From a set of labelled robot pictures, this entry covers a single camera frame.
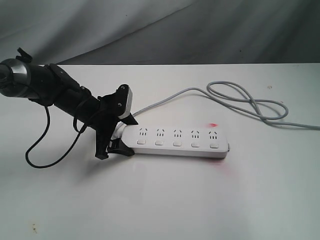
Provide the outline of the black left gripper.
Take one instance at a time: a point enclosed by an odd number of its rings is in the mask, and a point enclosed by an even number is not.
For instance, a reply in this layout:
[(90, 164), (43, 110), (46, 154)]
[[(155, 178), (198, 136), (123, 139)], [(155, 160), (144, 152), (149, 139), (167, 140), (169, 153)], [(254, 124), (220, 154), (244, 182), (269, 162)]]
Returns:
[(128, 85), (120, 85), (112, 94), (98, 98), (90, 96), (87, 99), (87, 104), (92, 111), (88, 125), (95, 130), (95, 157), (98, 159), (107, 159), (108, 153), (123, 156), (135, 154), (134, 150), (128, 147), (121, 138), (111, 139), (118, 122), (125, 125), (138, 124), (131, 113), (127, 117), (119, 119), (125, 106), (125, 91), (121, 89), (121, 86)]

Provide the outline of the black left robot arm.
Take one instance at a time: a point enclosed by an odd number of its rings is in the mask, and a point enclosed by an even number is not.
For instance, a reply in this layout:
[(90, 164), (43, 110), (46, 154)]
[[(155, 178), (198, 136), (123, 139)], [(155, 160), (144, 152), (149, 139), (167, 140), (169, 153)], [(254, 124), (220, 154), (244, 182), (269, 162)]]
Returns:
[(11, 98), (25, 98), (44, 107), (56, 106), (73, 117), (73, 127), (83, 123), (95, 130), (95, 157), (104, 160), (108, 154), (127, 157), (134, 150), (120, 138), (112, 139), (119, 122), (137, 125), (131, 114), (132, 91), (122, 84), (112, 93), (94, 97), (57, 64), (44, 66), (32, 64), (33, 58), (24, 50), (19, 55), (0, 63), (0, 93)]

